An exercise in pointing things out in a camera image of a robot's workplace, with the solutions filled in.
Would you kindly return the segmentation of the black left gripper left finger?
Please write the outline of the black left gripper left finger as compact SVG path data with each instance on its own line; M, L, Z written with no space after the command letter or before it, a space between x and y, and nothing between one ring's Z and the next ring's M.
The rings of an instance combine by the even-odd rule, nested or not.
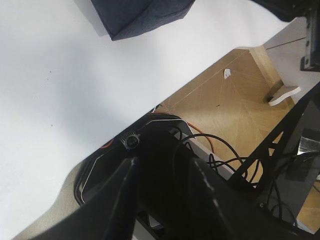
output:
M36 240L130 240L138 193L138 158L124 159L102 188Z

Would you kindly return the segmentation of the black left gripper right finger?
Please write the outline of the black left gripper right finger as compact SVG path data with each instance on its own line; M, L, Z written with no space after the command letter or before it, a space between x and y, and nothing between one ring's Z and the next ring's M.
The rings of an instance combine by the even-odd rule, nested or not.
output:
M189 203L196 240L317 240L261 213L199 158L189 163Z

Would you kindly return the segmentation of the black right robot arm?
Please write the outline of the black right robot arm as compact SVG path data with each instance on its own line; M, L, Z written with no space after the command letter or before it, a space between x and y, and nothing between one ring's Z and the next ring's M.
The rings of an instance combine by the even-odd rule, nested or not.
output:
M306 17L319 3L319 0L252 0L265 8L279 20L291 22L298 17Z

